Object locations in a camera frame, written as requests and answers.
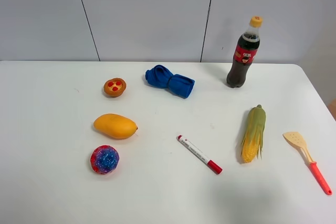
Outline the toy corn cob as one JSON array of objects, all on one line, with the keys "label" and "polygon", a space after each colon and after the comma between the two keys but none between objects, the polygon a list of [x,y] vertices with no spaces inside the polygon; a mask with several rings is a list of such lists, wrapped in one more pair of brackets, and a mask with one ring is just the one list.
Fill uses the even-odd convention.
[{"label": "toy corn cob", "polygon": [[253,107],[247,116],[244,137],[241,142],[241,158],[244,163],[250,163],[261,156],[264,143],[266,112],[259,104]]}]

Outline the red white marker pen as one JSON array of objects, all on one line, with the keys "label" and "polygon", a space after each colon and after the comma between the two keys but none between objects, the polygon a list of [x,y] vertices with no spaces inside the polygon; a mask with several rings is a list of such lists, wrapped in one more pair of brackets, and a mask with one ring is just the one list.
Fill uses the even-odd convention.
[{"label": "red white marker pen", "polygon": [[222,168],[218,166],[212,159],[208,158],[199,148],[197,148],[190,140],[182,135],[177,137],[177,140],[193,153],[200,161],[209,167],[216,175],[222,172]]}]

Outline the yellow toy mango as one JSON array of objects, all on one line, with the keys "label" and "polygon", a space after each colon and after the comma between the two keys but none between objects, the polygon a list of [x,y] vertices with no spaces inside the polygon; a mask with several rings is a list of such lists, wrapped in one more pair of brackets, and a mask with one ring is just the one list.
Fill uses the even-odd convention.
[{"label": "yellow toy mango", "polygon": [[98,117],[93,126],[97,131],[117,140],[129,138],[138,130],[136,123],[132,120],[111,113]]}]

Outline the toy fruit tart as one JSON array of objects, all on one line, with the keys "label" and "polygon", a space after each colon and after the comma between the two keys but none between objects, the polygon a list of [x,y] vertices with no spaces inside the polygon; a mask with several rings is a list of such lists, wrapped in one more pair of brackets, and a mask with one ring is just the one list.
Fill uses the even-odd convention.
[{"label": "toy fruit tart", "polygon": [[108,81],[103,86],[103,90],[106,95],[116,98],[123,94],[127,87],[126,82],[121,78],[113,78]]}]

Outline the blue folded cloth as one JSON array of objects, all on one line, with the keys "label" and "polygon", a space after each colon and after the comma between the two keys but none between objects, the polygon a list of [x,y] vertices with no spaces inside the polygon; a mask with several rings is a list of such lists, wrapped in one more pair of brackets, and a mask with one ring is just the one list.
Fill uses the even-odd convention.
[{"label": "blue folded cloth", "polygon": [[188,98],[191,94],[195,81],[180,74],[173,74],[163,65],[156,65],[145,73],[145,79],[149,85],[168,89],[174,95]]}]

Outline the cola bottle yellow cap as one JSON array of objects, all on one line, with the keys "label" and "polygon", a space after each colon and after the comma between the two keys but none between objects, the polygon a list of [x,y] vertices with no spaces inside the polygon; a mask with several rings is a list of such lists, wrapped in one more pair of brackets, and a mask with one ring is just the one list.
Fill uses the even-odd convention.
[{"label": "cola bottle yellow cap", "polygon": [[259,29],[262,23],[262,17],[253,16],[250,19],[248,29],[238,39],[232,67],[226,78],[226,82],[231,88],[239,88],[245,83],[247,71],[253,63],[260,45]]}]

